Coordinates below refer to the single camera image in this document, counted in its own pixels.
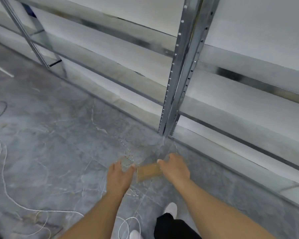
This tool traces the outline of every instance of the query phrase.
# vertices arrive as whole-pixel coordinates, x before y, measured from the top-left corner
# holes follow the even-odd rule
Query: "black pants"
[[[183,220],[175,220],[170,213],[161,215],[156,220],[155,239],[201,239]]]

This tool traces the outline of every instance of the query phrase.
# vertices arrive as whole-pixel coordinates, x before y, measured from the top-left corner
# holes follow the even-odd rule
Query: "hand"
[[[107,173],[107,193],[117,194],[123,197],[131,185],[135,169],[135,164],[132,164],[128,171],[124,173],[122,171],[121,161],[111,164]]]
[[[190,172],[183,161],[183,157],[179,154],[172,153],[168,155],[169,161],[165,162],[161,159],[157,160],[160,165],[164,176],[172,184],[176,184],[177,181],[190,177]]]

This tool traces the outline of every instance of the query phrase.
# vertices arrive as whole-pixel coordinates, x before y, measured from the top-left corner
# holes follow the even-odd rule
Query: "white sneaker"
[[[177,205],[174,202],[171,202],[168,204],[166,209],[164,210],[165,213],[170,213],[174,219],[176,219],[177,216]]]
[[[133,230],[130,233],[130,239],[143,239],[140,233],[137,230]]]

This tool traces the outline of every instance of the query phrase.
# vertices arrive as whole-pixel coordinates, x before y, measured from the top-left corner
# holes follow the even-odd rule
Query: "forearm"
[[[61,239],[110,239],[123,195],[106,193]]]
[[[263,227],[208,194],[190,179],[176,182],[189,212],[205,239],[274,239]]]

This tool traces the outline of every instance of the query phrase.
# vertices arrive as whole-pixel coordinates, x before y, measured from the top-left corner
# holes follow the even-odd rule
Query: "gray marbled floor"
[[[0,232],[5,238],[24,238],[40,229],[47,213],[28,211],[4,194],[2,167],[8,194],[20,205],[42,210],[86,213],[105,191],[107,167],[122,156],[141,163],[179,152],[186,158],[192,179],[217,198],[238,208],[277,238],[299,239],[299,209],[251,184],[218,164],[160,137],[149,128],[62,82],[41,66],[0,46],[0,100],[8,108],[0,117]],[[195,227],[186,205],[164,178],[132,183],[118,216],[135,216],[145,239],[153,238],[155,219],[169,202],[178,205],[178,218]],[[51,212],[46,228],[52,234],[69,228],[80,215]],[[112,237],[117,238],[117,219]],[[137,222],[129,221],[130,229]],[[126,225],[120,236],[126,238]],[[47,229],[31,238],[46,239]]]

